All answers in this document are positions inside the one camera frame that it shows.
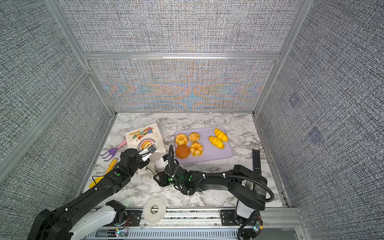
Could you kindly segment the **white printed paper bag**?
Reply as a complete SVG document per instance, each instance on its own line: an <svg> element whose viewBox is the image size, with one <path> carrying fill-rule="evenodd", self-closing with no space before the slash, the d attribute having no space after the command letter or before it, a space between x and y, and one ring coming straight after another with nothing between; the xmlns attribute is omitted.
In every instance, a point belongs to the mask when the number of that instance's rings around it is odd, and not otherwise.
<svg viewBox="0 0 384 240"><path fill-rule="evenodd" d="M155 169L154 161L167 154L161 131L156 123L127 132L125 136L127 147L129 149L136 149L138 152L141 152L151 144L156 145L157 150L150 156L150 163L146 167ZM139 169L137 173L139 175L147 173L146 167Z"/></svg>

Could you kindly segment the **orange brown fake bread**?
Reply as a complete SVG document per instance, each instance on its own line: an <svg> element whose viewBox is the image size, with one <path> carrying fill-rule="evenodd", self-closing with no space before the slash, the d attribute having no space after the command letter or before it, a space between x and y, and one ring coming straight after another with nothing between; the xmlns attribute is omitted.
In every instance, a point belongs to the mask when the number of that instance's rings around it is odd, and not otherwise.
<svg viewBox="0 0 384 240"><path fill-rule="evenodd" d="M186 159L190 155L190 148L187 145L180 145L176 148L176 156L179 159Z"/></svg>

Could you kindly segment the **yellow bundt fake bread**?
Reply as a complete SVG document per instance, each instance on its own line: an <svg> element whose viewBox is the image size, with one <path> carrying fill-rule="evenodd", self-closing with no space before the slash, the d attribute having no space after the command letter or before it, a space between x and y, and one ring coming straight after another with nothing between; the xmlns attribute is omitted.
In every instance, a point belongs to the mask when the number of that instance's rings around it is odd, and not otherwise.
<svg viewBox="0 0 384 240"><path fill-rule="evenodd" d="M188 137L185 134L179 134L175 138L175 143L177 146L187 145L188 144Z"/></svg>

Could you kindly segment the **pale yellow fake bun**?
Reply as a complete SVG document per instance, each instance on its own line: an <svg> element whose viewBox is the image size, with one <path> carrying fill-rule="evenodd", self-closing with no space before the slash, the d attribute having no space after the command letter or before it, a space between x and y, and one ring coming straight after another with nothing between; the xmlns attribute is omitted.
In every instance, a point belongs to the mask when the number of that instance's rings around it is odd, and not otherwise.
<svg viewBox="0 0 384 240"><path fill-rule="evenodd" d="M193 132L189 135L189 141L192 143L198 142L200 140L200 134Z"/></svg>

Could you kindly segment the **yellow ridged fake loaf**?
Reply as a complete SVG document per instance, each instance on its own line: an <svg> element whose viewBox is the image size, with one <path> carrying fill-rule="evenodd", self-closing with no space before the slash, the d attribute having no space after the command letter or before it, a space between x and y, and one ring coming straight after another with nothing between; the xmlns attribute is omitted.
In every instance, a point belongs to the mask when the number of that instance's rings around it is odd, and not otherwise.
<svg viewBox="0 0 384 240"><path fill-rule="evenodd" d="M220 139L222 142L227 142L229 140L228 136L221 131L220 129L214 129L215 136Z"/></svg>

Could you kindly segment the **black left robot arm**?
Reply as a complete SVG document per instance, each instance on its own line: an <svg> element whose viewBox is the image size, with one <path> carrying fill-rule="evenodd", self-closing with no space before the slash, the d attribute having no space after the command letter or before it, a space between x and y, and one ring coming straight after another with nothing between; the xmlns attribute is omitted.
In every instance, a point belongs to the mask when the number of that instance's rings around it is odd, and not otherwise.
<svg viewBox="0 0 384 240"><path fill-rule="evenodd" d="M93 212L99 203L127 185L138 169L150 163L152 150L138 152L127 149L120 162L85 193L53 211L41 211L35 218L29 240L80 240L105 225L126 226L129 217L118 201L107 202L101 210Z"/></svg>

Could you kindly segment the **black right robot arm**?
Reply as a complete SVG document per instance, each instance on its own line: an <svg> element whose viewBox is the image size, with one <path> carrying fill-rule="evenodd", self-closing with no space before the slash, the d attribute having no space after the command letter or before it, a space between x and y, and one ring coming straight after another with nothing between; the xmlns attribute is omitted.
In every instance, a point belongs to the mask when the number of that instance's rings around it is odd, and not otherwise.
<svg viewBox="0 0 384 240"><path fill-rule="evenodd" d="M234 165L232 170L219 173L187 171L177 160L165 155L165 169L154 175L160 187L174 186L181 194L192 196L198 191L228 191L247 207L263 211L266 203L275 199L268 181L261 174L242 165Z"/></svg>

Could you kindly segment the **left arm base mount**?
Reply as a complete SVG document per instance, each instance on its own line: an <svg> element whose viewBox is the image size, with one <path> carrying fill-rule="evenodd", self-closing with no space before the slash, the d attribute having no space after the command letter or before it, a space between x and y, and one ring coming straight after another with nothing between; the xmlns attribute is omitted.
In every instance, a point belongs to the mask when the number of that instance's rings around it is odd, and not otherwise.
<svg viewBox="0 0 384 240"><path fill-rule="evenodd" d="M108 224L108 227L138 227L142 218L143 211L140 209L127 209L122 203L111 200L106 203L106 206L112 207L116 212L113 221Z"/></svg>

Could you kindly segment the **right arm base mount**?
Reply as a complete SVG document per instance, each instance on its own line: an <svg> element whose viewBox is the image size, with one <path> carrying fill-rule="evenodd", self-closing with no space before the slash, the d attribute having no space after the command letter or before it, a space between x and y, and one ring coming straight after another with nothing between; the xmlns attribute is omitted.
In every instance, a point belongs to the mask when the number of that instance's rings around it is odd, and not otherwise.
<svg viewBox="0 0 384 240"><path fill-rule="evenodd" d="M238 240L254 240L263 230L263 220L260 212L254 210L250 216L243 218L235 210L221 210L220 218L223 226L239 226Z"/></svg>

